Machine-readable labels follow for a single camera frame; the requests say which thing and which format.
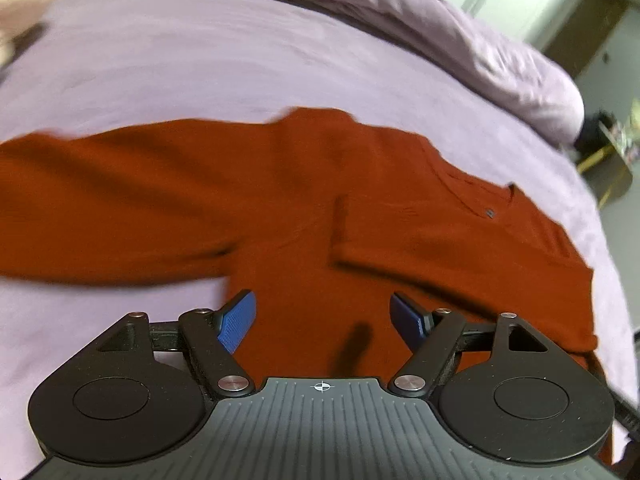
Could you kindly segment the red knit sweater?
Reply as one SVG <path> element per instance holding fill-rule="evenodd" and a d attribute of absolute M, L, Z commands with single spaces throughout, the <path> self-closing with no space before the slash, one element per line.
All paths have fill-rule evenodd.
<path fill-rule="evenodd" d="M 1 272 L 91 286 L 225 278 L 229 295 L 257 298 L 238 353 L 255 380 L 390 379 L 408 359 L 394 292 L 472 322 L 514 312 L 599 369 L 592 272 L 562 226 L 424 136 L 340 110 L 6 141 Z"/>

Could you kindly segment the yellow legged side table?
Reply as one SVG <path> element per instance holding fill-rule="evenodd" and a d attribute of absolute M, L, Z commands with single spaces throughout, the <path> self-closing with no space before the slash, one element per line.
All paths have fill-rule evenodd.
<path fill-rule="evenodd" d="M 579 155 L 577 170 L 596 196 L 602 210 L 624 196 L 634 180 L 634 166 L 639 163 L 639 119 L 629 116 L 613 127 L 600 125 L 608 143 L 590 156 Z"/>

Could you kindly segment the black fluffy item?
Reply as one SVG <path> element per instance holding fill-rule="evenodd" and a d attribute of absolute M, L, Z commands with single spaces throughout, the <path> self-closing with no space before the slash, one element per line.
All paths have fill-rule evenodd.
<path fill-rule="evenodd" d="M 608 140 L 606 140 L 606 135 L 601 131 L 600 125 L 604 125 L 608 129 L 613 127 L 615 122 L 615 117 L 603 110 L 587 116 L 582 124 L 582 130 L 580 130 L 579 136 L 574 142 L 576 152 L 582 157 L 587 157 L 603 148 L 608 143 Z"/>

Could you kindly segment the purple bed sheet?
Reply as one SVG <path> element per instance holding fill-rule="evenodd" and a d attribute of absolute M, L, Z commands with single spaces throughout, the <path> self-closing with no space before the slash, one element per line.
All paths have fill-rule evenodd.
<path fill-rule="evenodd" d="M 370 29 L 278 0 L 56 0 L 1 84 L 3 139 L 183 117 L 264 122 L 294 106 L 427 136 L 454 166 L 516 184 L 594 272 L 598 358 L 638 396 L 632 325 L 591 193 L 538 133 Z"/>

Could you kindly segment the purple rolled duvet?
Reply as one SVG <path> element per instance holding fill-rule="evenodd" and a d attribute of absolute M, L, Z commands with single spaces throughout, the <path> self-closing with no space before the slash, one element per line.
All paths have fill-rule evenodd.
<path fill-rule="evenodd" d="M 369 25 L 421 53 L 553 144 L 571 144 L 584 102 L 565 70 L 446 0 L 294 0 Z"/>

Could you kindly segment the dark wooden door frame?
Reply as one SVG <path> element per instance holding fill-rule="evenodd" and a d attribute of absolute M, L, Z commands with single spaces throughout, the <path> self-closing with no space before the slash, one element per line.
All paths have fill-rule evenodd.
<path fill-rule="evenodd" d="M 575 79 L 629 8 L 629 0 L 577 0 L 544 47 L 544 55 Z"/>

